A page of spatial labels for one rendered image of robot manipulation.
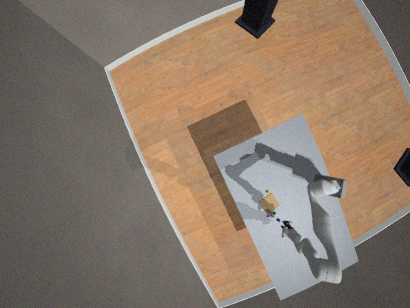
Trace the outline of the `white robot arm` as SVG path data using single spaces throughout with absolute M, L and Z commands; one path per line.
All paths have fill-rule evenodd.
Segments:
M 321 179 L 307 185 L 313 231 L 324 246 L 328 259 L 318 258 L 318 253 L 312 247 L 312 242 L 307 238 L 303 239 L 295 229 L 288 230 L 284 226 L 282 232 L 282 238 L 285 239 L 288 236 L 293 241 L 298 253 L 306 257 L 312 274 L 317 280 L 337 284 L 341 282 L 342 272 L 334 239 L 332 220 L 330 215 L 317 202 L 317 197 L 335 194 L 339 189 L 340 186 L 336 180 L 329 182 Z

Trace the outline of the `tan square mat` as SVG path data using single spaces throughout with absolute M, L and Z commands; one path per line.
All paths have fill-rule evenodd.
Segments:
M 259 203 L 261 204 L 261 206 L 267 214 L 269 214 L 274 209 L 280 206 L 280 204 L 278 203 L 278 201 L 272 193 L 265 197 L 263 200 L 261 200 Z

